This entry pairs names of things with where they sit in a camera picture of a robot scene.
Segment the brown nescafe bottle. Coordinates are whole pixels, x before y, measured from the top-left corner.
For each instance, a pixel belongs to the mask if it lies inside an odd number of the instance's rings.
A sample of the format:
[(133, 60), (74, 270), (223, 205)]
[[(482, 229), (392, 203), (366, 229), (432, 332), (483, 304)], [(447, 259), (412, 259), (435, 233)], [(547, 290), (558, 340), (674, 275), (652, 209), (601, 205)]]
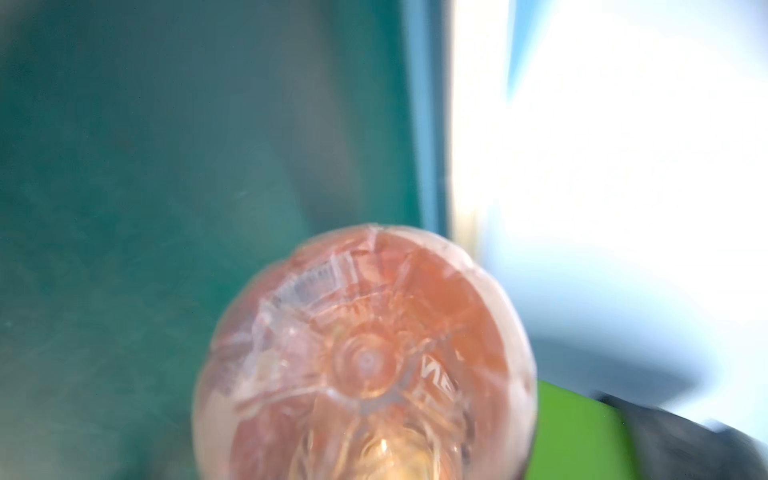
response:
[(498, 281), (416, 228), (326, 233), (217, 323), (193, 400), (204, 479), (521, 479), (536, 364)]

